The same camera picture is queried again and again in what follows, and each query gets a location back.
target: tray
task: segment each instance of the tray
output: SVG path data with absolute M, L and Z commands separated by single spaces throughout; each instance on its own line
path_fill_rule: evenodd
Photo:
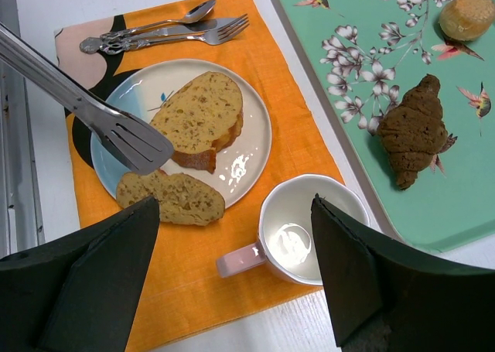
M 391 225 L 429 252 L 495 231 L 495 114 L 480 120 L 460 90 L 480 95 L 483 83 L 495 96 L 495 29 L 468 46 L 447 47 L 437 27 L 447 1 L 280 0 Z M 450 147 L 400 191 L 373 133 L 427 73 L 442 85 Z

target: orange placemat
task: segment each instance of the orange placemat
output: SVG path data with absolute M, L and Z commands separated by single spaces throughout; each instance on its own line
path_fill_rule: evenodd
M 71 26 L 56 37 L 60 67 L 101 97 L 138 69 L 164 60 L 195 58 L 242 76 L 261 95 L 271 117 L 273 143 L 266 169 L 224 218 L 201 228 L 161 225 L 128 351 L 148 350 L 319 289 L 283 282 L 264 266 L 221 279 L 215 260 L 255 241 L 262 201 L 280 182 L 302 173 L 321 173 L 342 182 L 253 0 L 217 0 L 215 18 L 247 13 L 251 24 L 238 38 L 221 46 L 184 42 L 110 57 L 78 52 L 77 45 L 89 35 L 180 16 L 203 1 L 187 0 Z M 92 169 L 89 131 L 71 114 L 67 126 L 80 223 L 86 227 L 119 208 Z

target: bread slice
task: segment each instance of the bread slice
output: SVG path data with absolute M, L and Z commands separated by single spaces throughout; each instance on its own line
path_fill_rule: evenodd
M 241 134 L 241 89 L 223 73 L 208 71 L 171 96 L 150 124 L 173 144 L 172 160 L 213 173 L 217 152 Z
M 225 211 L 225 200 L 218 191 L 184 173 L 126 173 L 118 182 L 117 203 L 122 208 L 149 195 L 159 201 L 161 222 L 206 226 L 222 218 Z

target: table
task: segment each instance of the table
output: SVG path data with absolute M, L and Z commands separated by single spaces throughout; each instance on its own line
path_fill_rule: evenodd
M 131 12 L 179 0 L 17 0 L 22 38 L 56 62 L 53 31 L 60 27 Z M 309 62 L 292 35 L 276 0 L 254 0 L 288 63 L 326 146 L 346 185 L 364 201 L 371 227 L 394 236 L 338 125 L 338 118 L 319 89 Z M 63 108 L 26 83 L 33 147 L 46 241 L 78 230 L 77 206 Z M 495 235 L 440 255 L 453 261 L 495 268 Z M 189 339 L 160 347 L 163 352 L 339 350 L 333 339 L 323 292 L 288 302 Z

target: brown croissant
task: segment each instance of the brown croissant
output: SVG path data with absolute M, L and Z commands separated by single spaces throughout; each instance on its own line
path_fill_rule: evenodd
M 439 91 L 439 79 L 426 75 L 378 125 L 377 135 L 401 190 L 416 181 L 418 172 L 430 165 L 446 143 L 448 133 L 442 121 Z

